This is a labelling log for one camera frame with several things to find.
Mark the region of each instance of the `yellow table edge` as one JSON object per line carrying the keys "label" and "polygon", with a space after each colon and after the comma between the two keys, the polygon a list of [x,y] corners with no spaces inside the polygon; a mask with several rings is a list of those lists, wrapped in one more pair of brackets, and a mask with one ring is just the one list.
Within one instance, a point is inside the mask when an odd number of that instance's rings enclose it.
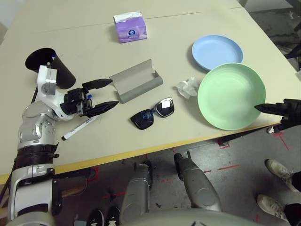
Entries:
{"label": "yellow table edge", "polygon": [[[174,142],[174,143],[170,143],[170,144],[158,145],[158,146],[154,146],[154,147],[138,149],[135,151],[119,153],[119,154],[109,155],[109,156],[105,156],[105,157],[99,157],[96,159],[90,159],[90,160],[79,161],[79,162],[70,163],[70,164],[66,164],[66,165],[60,165],[60,166],[55,167],[55,173],[59,174],[59,173],[80,170],[80,169],[93,167],[93,166],[101,165],[101,164],[112,162],[112,161],[118,161],[118,160],[135,157],[135,156],[142,155],[142,154],[148,154],[148,153],[152,153],[152,152],[156,152],[156,151],[161,151],[161,150],[165,150],[165,149],[172,148],[172,147],[192,144],[192,143],[199,142],[199,141],[223,137],[223,136],[227,136],[227,135],[231,135],[231,134],[245,132],[248,130],[263,128],[266,126],[275,125],[277,123],[278,122],[269,123],[269,124],[265,124],[265,125],[249,127],[246,129],[235,130],[235,131],[225,131],[225,134],[218,134],[218,135],[211,135],[211,136],[205,136],[205,137],[200,137],[200,138],[188,139],[188,140],[178,141],[178,142]],[[9,177],[9,174],[0,175],[0,185],[4,184],[8,177]]]}

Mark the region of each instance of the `black cup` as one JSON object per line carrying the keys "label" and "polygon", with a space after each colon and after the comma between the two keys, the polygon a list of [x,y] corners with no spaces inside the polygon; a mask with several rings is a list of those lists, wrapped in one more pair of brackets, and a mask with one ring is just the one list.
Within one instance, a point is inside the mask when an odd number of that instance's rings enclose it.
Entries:
{"label": "black cup", "polygon": [[75,84],[75,77],[51,48],[40,48],[31,53],[25,61],[25,66],[29,70],[39,73],[40,65],[47,65],[48,62],[50,68],[57,70],[56,85],[59,88],[69,89]]}

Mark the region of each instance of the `sunglasses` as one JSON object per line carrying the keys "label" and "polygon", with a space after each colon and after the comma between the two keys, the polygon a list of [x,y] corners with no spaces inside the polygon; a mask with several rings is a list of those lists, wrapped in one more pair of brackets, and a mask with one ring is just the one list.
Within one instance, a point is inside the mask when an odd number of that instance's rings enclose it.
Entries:
{"label": "sunglasses", "polygon": [[161,100],[152,109],[146,109],[131,117],[131,121],[139,129],[146,129],[154,123],[154,112],[165,118],[174,113],[174,103],[171,97]]}

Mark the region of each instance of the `white marker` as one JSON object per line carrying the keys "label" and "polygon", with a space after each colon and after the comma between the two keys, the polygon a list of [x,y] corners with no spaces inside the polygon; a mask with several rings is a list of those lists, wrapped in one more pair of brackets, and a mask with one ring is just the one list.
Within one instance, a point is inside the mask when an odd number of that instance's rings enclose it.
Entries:
{"label": "white marker", "polygon": [[91,118],[88,118],[86,121],[84,121],[83,124],[78,125],[74,129],[72,129],[69,133],[66,133],[64,136],[62,136],[62,140],[69,139],[71,136],[76,134],[78,131],[80,131],[82,128],[85,128],[87,125],[89,125],[91,122],[95,121],[99,115],[93,116]]}

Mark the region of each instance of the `tissue box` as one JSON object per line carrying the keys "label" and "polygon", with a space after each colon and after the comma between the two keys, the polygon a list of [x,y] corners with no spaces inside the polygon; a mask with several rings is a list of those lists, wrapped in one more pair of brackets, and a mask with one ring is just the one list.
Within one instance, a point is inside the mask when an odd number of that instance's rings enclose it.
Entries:
{"label": "tissue box", "polygon": [[146,39],[146,26],[141,12],[114,16],[115,29],[120,43]]}

